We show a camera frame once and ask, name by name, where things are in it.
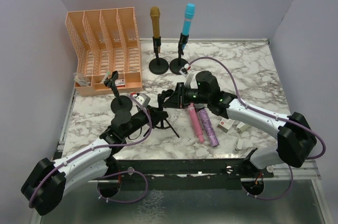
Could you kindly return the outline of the black mini tripod stand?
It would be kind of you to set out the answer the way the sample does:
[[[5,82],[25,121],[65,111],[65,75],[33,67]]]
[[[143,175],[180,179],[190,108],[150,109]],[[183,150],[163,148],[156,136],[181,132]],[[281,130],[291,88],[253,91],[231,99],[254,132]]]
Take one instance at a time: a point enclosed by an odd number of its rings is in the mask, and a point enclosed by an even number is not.
[[[163,90],[160,94],[157,95],[157,104],[158,107],[152,107],[150,105],[147,106],[147,111],[151,116],[152,120],[152,128],[157,128],[161,130],[171,129],[174,134],[179,138],[179,134],[173,128],[173,126],[169,123],[168,113],[164,111],[163,103],[166,98],[170,97],[174,91],[172,89]]]

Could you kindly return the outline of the pink microphone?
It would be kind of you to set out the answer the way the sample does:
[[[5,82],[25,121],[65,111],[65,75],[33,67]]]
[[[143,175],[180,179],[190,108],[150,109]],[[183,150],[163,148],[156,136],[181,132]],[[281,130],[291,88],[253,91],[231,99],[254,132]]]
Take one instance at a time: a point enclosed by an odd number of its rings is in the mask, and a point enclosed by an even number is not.
[[[194,104],[190,103],[186,110],[189,113],[194,132],[195,132],[199,142],[201,144],[204,143],[203,131],[202,131],[202,128],[201,128],[199,118],[197,116]]]

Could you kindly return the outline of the black mic stand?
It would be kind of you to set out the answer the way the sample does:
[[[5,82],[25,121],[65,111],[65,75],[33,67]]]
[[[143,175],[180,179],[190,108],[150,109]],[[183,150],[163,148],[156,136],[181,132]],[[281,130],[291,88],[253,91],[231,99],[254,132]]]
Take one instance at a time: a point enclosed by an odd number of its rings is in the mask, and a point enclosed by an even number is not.
[[[131,111],[133,103],[127,96],[121,96],[117,85],[116,80],[118,79],[118,71],[113,71],[112,76],[104,81],[104,85],[110,88],[115,96],[111,101],[110,108],[111,111],[115,114],[119,110]]]
[[[159,57],[161,44],[161,37],[153,37],[153,49],[155,53],[155,59],[153,59],[149,63],[148,67],[150,72],[156,75],[164,74],[169,69],[169,63],[165,59]]]
[[[170,71],[173,74],[179,75],[180,69],[187,64],[187,61],[183,59],[182,56],[184,55],[183,50],[188,42],[188,39],[188,35],[184,35],[183,33],[180,34],[180,39],[178,42],[178,58],[173,59],[169,64]]]

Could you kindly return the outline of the blue microphone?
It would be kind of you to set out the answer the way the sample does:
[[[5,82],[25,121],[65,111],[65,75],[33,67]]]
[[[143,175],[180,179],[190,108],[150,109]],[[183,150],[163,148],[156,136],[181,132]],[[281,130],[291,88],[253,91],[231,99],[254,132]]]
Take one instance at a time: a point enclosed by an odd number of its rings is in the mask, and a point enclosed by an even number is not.
[[[189,39],[189,33],[191,28],[191,23],[194,18],[195,14],[195,5],[192,3],[188,3],[184,12],[184,23],[183,28],[180,36],[180,43],[182,44],[182,49],[184,50],[188,39]]]

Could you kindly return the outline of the gold microphone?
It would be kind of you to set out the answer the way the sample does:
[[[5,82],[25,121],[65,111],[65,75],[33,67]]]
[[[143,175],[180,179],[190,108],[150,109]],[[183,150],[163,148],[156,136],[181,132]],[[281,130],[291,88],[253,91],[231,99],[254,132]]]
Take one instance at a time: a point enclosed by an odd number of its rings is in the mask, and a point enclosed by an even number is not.
[[[153,6],[150,9],[150,17],[152,20],[152,28],[153,28],[153,45],[157,47],[157,51],[160,52],[161,50],[161,33],[159,28],[159,18],[160,18],[160,11],[157,6]]]

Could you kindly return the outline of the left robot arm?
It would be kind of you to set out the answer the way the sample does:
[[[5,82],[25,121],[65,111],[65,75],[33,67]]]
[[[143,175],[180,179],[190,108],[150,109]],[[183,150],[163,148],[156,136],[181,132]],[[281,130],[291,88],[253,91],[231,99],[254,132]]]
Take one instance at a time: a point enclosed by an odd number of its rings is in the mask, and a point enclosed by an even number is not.
[[[54,161],[43,158],[24,182],[21,193],[29,207],[43,216],[61,202],[63,196],[79,185],[103,177],[108,171],[108,161],[123,147],[126,139],[145,125],[153,129],[168,113],[147,106],[132,115],[121,109],[115,113],[110,126],[91,144],[73,154]]]

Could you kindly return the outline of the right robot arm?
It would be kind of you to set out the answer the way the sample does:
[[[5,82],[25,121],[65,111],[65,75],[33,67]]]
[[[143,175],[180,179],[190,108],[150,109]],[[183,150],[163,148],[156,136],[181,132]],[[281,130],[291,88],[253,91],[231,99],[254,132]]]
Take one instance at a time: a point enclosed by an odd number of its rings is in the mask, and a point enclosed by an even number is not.
[[[286,163],[301,167],[316,145],[305,117],[297,112],[287,116],[240,102],[239,97],[222,91],[215,76],[209,71],[199,72],[197,88],[177,83],[171,96],[164,101],[164,108],[186,108],[190,104],[204,104],[209,111],[223,118],[237,120],[269,134],[276,146],[252,150],[242,161],[247,172],[263,170],[268,166]]]

